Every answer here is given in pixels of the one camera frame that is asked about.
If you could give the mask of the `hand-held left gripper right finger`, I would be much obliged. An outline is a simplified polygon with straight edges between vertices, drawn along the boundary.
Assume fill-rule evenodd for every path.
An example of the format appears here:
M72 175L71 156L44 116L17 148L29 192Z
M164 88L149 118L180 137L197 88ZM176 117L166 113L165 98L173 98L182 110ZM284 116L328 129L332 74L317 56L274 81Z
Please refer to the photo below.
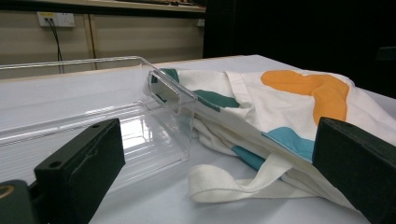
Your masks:
M371 224L396 224L396 146L350 123L321 118L312 160Z

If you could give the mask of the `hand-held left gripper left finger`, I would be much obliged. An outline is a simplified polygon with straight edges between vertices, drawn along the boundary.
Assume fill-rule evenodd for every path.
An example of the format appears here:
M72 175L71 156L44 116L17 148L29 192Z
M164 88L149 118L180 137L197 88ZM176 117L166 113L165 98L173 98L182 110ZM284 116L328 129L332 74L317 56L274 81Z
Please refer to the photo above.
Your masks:
M120 121L88 127L34 169L40 216L48 224L88 224L124 165Z

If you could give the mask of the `white patterned tote bag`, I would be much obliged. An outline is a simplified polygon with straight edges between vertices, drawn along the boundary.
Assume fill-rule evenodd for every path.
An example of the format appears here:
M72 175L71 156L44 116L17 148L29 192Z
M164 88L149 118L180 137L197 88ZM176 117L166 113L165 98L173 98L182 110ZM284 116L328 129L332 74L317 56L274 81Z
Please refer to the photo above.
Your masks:
M396 146L396 118L348 77L306 70L161 70L196 97L193 126L201 143L257 172L236 179L214 165L194 167L189 192L197 203L321 197L357 210L313 165L319 120L350 123Z

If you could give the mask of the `clear plastic container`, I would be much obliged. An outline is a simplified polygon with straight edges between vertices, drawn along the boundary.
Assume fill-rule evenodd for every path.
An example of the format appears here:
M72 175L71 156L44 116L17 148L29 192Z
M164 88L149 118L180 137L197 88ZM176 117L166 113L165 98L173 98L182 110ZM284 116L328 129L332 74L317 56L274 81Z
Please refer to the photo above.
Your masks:
M35 167L89 126L118 119L125 165L112 191L190 156L196 98L141 57L0 65L0 182Z

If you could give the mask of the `black curtain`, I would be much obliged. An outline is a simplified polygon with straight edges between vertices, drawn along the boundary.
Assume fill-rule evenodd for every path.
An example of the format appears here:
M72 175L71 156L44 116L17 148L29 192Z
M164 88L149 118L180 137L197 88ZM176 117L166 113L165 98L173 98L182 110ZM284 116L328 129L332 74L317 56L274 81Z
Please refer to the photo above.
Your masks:
M204 56L252 54L396 98L396 0L206 0Z

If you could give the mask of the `wooden shelf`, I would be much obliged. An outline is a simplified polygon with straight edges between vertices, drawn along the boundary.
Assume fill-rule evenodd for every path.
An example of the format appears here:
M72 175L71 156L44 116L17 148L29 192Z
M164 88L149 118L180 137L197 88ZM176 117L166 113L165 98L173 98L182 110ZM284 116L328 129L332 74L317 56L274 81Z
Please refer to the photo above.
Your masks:
M118 0L0 0L0 9L4 10L70 12L82 10L83 12L88 12L89 10L99 10L100 8L205 13L204 7L159 5L150 3L124 2Z

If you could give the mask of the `white wall socket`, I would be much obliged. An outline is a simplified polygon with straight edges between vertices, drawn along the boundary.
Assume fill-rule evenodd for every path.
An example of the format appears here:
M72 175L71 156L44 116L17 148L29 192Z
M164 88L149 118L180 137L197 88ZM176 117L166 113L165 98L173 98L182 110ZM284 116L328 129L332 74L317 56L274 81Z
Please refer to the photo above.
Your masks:
M72 28L75 26L75 18L73 13L38 11L37 17L41 27L55 26Z

